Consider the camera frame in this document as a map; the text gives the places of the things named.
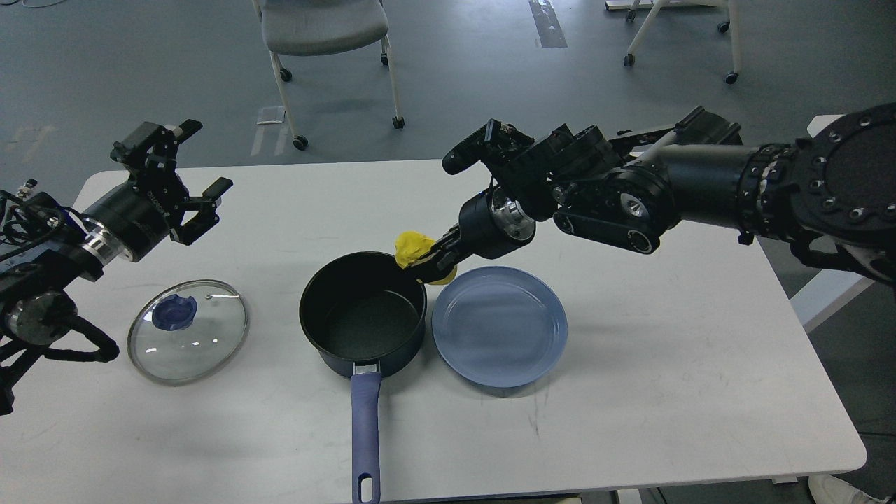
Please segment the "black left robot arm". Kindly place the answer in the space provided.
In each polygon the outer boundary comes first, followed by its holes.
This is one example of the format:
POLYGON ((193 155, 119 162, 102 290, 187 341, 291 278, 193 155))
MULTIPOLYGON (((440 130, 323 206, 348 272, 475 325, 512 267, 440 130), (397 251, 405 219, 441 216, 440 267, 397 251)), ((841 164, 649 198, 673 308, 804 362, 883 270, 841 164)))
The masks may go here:
POLYGON ((85 211, 61 205, 28 181, 2 192, 2 414, 12 414, 14 386, 42 358, 109 363, 118 344, 80 316, 67 287, 96 281, 116 258, 137 263, 164 239, 192 245, 220 221, 221 197, 233 182, 219 178, 190 195, 177 173, 181 144, 202 122, 176 127, 140 124, 116 141, 110 158, 128 178, 85 211))

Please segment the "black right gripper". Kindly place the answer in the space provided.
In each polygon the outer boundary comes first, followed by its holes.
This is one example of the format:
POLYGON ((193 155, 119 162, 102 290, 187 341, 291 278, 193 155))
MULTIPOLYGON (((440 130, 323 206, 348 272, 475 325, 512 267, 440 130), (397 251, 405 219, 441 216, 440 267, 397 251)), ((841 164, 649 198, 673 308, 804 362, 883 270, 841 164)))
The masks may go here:
POLYGON ((420 284, 450 284, 457 264, 472 255, 497 259, 532 242, 536 221, 503 189, 486 189, 458 212, 458 223, 409 262, 420 284))

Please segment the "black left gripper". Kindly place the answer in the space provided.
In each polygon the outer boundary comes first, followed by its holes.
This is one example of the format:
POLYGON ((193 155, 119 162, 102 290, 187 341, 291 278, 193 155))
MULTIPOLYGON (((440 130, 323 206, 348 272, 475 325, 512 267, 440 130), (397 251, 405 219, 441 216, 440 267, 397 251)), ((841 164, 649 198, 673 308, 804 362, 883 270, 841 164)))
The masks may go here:
POLYGON ((144 122, 125 140, 113 143, 110 159, 125 167, 129 180, 83 214, 121 243, 120 254, 128 261, 141 261, 166 238, 192 245, 220 221, 217 209, 233 181, 221 176, 199 197, 184 197, 183 182, 176 175, 180 144, 203 127, 196 119, 173 128, 144 122))

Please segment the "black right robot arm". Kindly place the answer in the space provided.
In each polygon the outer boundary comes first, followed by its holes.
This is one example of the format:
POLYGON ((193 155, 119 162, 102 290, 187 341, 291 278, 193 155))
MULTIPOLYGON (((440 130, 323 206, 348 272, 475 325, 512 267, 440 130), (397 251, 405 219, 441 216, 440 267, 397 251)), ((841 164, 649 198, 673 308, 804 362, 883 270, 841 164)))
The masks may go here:
POLYGON ((458 223, 413 259, 422 283, 471 256, 497 259, 532 242, 536 224, 652 254, 681 221, 786 242, 807 267, 894 285, 894 105, 836 118, 810 138, 746 146, 740 127, 698 106, 669 127, 607 138, 566 125, 540 139, 490 119, 442 160, 476 163, 492 182, 458 223))

